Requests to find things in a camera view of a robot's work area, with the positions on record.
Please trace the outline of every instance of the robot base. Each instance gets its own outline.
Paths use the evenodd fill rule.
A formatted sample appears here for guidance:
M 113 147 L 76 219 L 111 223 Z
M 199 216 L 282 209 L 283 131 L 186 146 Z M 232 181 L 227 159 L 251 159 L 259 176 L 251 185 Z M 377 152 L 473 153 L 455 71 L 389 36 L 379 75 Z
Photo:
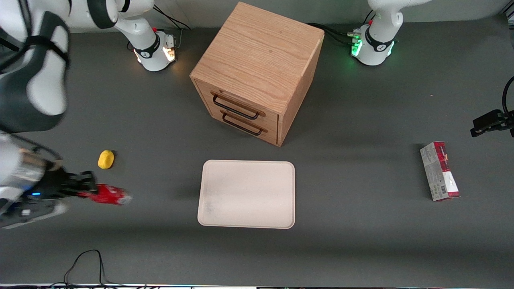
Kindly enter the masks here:
M 354 33 L 360 33 L 360 35 L 364 35 L 366 29 L 369 28 L 368 24 L 362 25 L 359 28 L 353 30 Z M 384 62 L 386 58 L 391 55 L 391 49 L 394 46 L 394 42 L 389 46 L 385 47 L 383 51 L 376 52 L 373 46 L 368 43 L 366 37 L 362 37 L 357 40 L 356 43 L 352 46 L 352 50 L 350 55 L 357 58 L 360 62 L 369 66 L 376 66 Z
M 150 58 L 144 58 L 134 50 L 137 61 L 143 65 L 146 70 L 159 71 L 165 69 L 170 63 L 175 61 L 175 39 L 173 35 L 166 34 L 162 31 L 156 32 L 159 36 L 159 46 Z

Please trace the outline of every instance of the wall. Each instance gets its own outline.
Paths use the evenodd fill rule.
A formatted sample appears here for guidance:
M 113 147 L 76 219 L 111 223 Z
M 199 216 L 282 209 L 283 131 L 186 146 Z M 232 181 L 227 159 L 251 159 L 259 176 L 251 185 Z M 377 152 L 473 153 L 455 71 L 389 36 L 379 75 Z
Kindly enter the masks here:
M 238 0 L 155 0 L 164 12 L 191 27 L 220 27 Z M 244 0 L 251 5 L 301 21 L 361 22 L 370 8 L 366 0 Z M 433 0 L 403 9 L 406 22 L 480 19 L 497 14 L 509 0 Z M 156 11 L 144 15 L 152 26 L 173 25 Z

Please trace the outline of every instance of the gray table surface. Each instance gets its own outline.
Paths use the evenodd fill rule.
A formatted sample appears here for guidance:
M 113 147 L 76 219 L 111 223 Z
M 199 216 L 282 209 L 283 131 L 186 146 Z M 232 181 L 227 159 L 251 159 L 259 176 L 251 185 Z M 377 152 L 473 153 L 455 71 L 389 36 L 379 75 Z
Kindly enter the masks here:
M 96 248 L 121 283 L 514 287 L 514 139 L 469 133 L 474 118 L 501 108 L 514 74 L 504 17 L 407 23 L 378 67 L 326 38 L 282 148 L 208 115 L 188 75 L 216 32 L 185 31 L 178 61 L 158 73 L 120 33 L 72 36 L 67 115 L 25 135 L 134 200 L 74 198 L 64 215 L 0 231 L 1 282 L 60 281 Z M 430 199 L 418 149 L 436 140 L 447 142 L 459 199 Z M 96 165 L 105 149 L 119 154 L 107 171 Z M 198 224 L 209 159 L 292 162 L 294 227 Z M 70 280 L 94 283 L 97 270 L 84 256 Z

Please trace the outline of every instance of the wooden cabinet top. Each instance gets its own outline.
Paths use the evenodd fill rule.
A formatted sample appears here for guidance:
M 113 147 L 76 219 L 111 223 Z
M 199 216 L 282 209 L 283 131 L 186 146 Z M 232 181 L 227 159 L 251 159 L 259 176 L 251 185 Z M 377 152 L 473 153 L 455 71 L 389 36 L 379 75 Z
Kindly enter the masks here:
M 283 114 L 321 29 L 239 2 L 191 77 Z

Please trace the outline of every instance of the drawer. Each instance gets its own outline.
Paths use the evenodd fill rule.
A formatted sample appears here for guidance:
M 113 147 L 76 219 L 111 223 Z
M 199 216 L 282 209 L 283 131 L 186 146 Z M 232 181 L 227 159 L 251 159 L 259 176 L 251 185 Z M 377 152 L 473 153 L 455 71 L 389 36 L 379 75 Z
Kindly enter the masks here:
M 216 110 L 225 110 L 259 127 L 276 130 L 278 125 L 278 115 L 276 113 L 266 109 L 255 109 L 245 103 L 244 100 L 238 99 L 236 96 L 230 96 L 230 93 L 206 82 L 196 80 L 196 84 L 211 114 Z
M 263 128 L 247 119 L 231 113 L 224 109 L 217 109 L 211 111 L 211 116 L 231 127 L 234 127 L 242 132 L 253 135 L 273 145 L 277 145 L 277 127 L 272 129 Z

